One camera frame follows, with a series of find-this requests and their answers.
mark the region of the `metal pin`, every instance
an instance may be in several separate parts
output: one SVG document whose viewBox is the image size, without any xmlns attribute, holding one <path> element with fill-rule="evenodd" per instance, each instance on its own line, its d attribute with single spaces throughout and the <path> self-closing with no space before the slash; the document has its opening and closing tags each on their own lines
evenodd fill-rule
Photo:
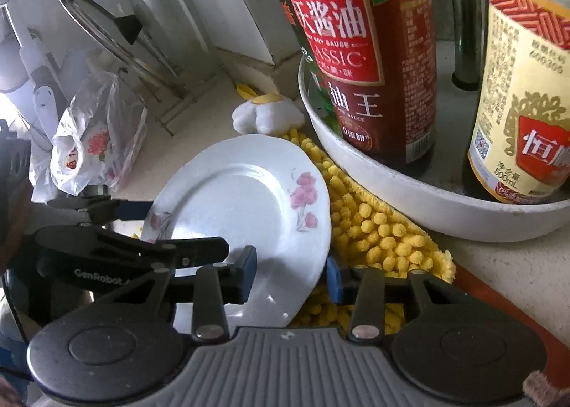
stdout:
<svg viewBox="0 0 570 407">
<path fill-rule="evenodd" d="M 196 336 L 203 340 L 215 340 L 223 336 L 223 328 L 216 324 L 202 325 L 196 330 Z"/>
<path fill-rule="evenodd" d="M 359 340 L 373 340 L 380 335 L 380 330 L 374 325 L 357 325 L 352 329 L 352 335 Z"/>
</svg>

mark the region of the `white plastic bag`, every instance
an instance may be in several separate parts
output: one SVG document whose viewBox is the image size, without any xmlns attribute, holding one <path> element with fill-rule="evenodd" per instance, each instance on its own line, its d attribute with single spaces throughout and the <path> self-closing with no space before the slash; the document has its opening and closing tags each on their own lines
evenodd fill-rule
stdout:
<svg viewBox="0 0 570 407">
<path fill-rule="evenodd" d="M 42 146 L 32 140 L 30 155 L 30 182 L 33 185 L 32 202 L 47 203 L 58 194 L 58 188 L 53 183 L 50 172 L 51 151 L 46 151 Z"/>
<path fill-rule="evenodd" d="M 51 176 L 78 195 L 87 185 L 117 189 L 146 134 L 146 108 L 118 76 L 92 74 L 83 82 L 53 137 Z"/>
</svg>

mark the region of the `gray ribbed plate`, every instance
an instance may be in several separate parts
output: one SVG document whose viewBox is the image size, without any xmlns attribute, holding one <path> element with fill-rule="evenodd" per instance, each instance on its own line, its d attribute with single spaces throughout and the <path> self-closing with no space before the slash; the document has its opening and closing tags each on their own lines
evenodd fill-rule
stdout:
<svg viewBox="0 0 570 407">
<path fill-rule="evenodd" d="M 448 406 L 401 380 L 386 356 L 333 328 L 241 328 L 197 349 L 168 386 L 133 407 Z M 530 407 L 522 399 L 509 407 Z"/>
</svg>

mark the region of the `yellow chenille cloth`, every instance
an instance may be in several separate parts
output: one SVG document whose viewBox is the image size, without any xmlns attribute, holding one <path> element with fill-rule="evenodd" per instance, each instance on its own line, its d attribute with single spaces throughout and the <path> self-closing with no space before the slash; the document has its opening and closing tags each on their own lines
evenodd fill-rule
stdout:
<svg viewBox="0 0 570 407">
<path fill-rule="evenodd" d="M 296 129 L 283 138 L 307 153 L 327 183 L 334 253 L 352 266 L 382 269 L 387 277 L 406 278 L 409 270 L 422 269 L 453 281 L 455 265 L 449 251 L 440 251 L 424 230 L 347 176 L 310 138 Z M 352 308 L 333 304 L 320 284 L 290 326 L 339 326 L 346 331 Z M 397 332 L 404 323 L 403 306 L 387 304 L 385 321 L 387 334 Z"/>
</svg>

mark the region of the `white plush toy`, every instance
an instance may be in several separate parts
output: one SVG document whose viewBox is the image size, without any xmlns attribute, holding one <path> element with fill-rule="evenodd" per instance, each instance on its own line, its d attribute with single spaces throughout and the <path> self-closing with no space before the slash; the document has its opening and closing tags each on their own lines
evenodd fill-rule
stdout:
<svg viewBox="0 0 570 407">
<path fill-rule="evenodd" d="M 287 97 L 275 93 L 258 96 L 247 85 L 238 85 L 237 92 L 246 100 L 232 114 L 234 129 L 240 134 L 281 136 L 305 123 L 303 113 Z"/>
</svg>

